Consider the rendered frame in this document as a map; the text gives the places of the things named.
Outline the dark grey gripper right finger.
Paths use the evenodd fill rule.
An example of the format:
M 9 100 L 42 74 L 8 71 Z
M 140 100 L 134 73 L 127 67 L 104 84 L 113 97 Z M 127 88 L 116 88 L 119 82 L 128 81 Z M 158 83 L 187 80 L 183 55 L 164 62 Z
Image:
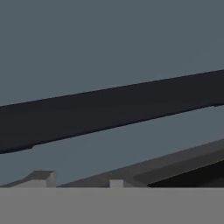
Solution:
M 147 185 L 129 174 L 116 174 L 108 178 L 109 187 L 147 188 Z

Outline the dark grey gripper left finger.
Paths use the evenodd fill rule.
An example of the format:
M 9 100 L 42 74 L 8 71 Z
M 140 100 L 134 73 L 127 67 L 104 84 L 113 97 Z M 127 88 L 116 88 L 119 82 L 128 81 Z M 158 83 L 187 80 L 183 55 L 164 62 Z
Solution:
M 33 171 L 25 178 L 10 182 L 5 185 L 0 185 L 0 188 L 10 187 L 55 187 L 56 186 L 56 171 Z

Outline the blue-grey cabinet door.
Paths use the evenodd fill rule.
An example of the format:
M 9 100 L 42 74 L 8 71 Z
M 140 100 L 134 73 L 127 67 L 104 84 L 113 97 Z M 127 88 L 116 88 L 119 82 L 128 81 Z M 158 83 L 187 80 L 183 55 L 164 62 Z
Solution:
M 0 0 L 0 105 L 224 68 L 224 0 Z M 59 184 L 224 138 L 203 108 L 0 155 Z

